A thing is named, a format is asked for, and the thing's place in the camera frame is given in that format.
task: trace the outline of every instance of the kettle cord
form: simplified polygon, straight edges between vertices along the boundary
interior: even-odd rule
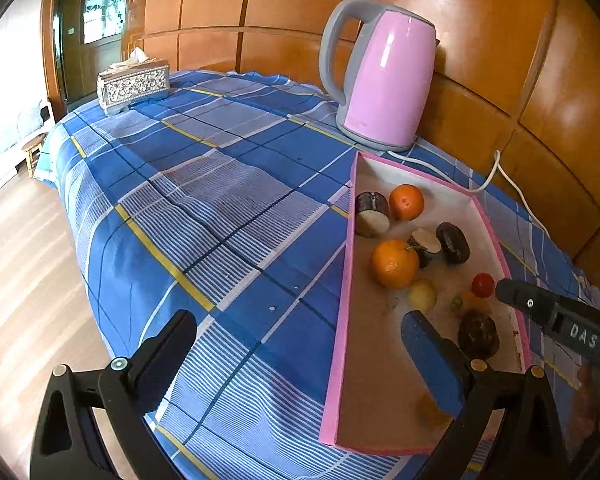
[[[421,166],[424,166],[425,168],[429,168],[431,171],[435,172],[436,174],[438,174],[440,177],[444,178],[446,181],[454,184],[455,186],[460,186],[457,182],[453,181],[451,179],[451,177],[447,176],[445,173],[443,173],[442,171],[440,171],[438,168],[436,168],[434,165],[429,164],[428,162],[425,162],[424,160],[419,160],[417,158],[411,158],[410,156],[404,156],[404,155],[399,155],[398,153],[395,152],[387,152],[389,155],[394,156],[395,158],[399,158],[400,160],[404,160],[407,162],[412,162],[413,164],[419,164]],[[522,191],[520,190],[520,188],[516,185],[515,182],[513,182],[513,180],[510,179],[509,175],[505,173],[505,171],[502,169],[502,166],[500,165],[500,152],[499,150],[496,150],[493,153],[493,158],[494,158],[494,164],[493,167],[491,168],[491,171],[489,173],[489,176],[487,176],[487,180],[484,181],[484,183],[480,186],[477,187],[476,189],[467,189],[465,187],[462,187],[463,189],[467,190],[469,193],[479,193],[481,191],[483,191],[490,183],[491,180],[493,179],[493,176],[496,174],[496,171],[499,171],[502,176],[507,180],[507,182],[509,182],[512,186],[513,189],[515,189],[518,194],[520,195],[520,198],[522,199],[522,203],[525,205],[526,211],[529,213],[529,216],[531,217],[531,219],[536,223],[536,225],[538,225],[539,228],[541,228],[545,234],[547,235],[547,237],[549,239],[551,239],[551,237],[549,236],[549,231],[547,230],[546,227],[544,227],[544,225],[542,224],[541,221],[538,220],[538,217],[536,215],[533,214],[533,212],[531,211],[531,208],[529,207],[529,204],[526,203],[526,199],[525,196],[522,194]]]

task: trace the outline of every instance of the blue gripper pad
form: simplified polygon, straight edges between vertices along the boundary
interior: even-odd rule
[[[459,349],[440,337],[419,310],[408,312],[400,327],[402,344],[416,365],[438,407],[457,418],[464,406]]]

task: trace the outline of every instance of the tangerine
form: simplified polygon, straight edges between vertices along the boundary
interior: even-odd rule
[[[405,288],[415,279],[420,259],[404,240],[385,240],[371,253],[371,269],[386,288]]]
[[[424,209],[424,197],[416,186],[400,184],[389,195],[389,207],[397,220],[413,220]]]

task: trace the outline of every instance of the kettle base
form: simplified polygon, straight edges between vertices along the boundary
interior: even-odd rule
[[[405,150],[408,150],[415,142],[414,139],[409,144],[405,144],[403,146],[395,146],[394,144],[383,144],[382,142],[378,142],[377,140],[369,139],[368,137],[364,137],[360,134],[354,133],[342,124],[336,124],[338,126],[338,129],[347,137],[349,137],[349,139],[373,150],[379,150],[380,152],[404,152]]]

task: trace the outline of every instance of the light wood floor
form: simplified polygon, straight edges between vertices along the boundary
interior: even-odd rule
[[[18,478],[29,477],[53,367],[90,370],[109,360],[58,193],[21,170],[0,190],[0,454]],[[106,414],[96,410],[96,416],[119,475],[135,479]]]

